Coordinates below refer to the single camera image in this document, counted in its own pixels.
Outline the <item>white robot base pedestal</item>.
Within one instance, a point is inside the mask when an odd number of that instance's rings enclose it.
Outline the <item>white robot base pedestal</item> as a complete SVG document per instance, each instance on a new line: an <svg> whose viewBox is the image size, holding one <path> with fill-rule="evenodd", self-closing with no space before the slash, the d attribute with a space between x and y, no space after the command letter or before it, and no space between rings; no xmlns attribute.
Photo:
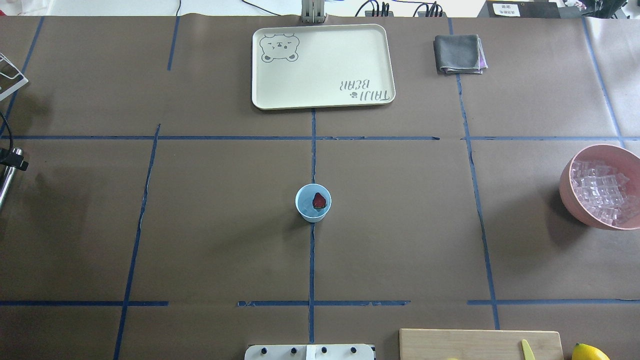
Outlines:
<svg viewBox="0 0 640 360"><path fill-rule="evenodd" d="M365 343L254 344L245 360L375 360L375 347Z"/></svg>

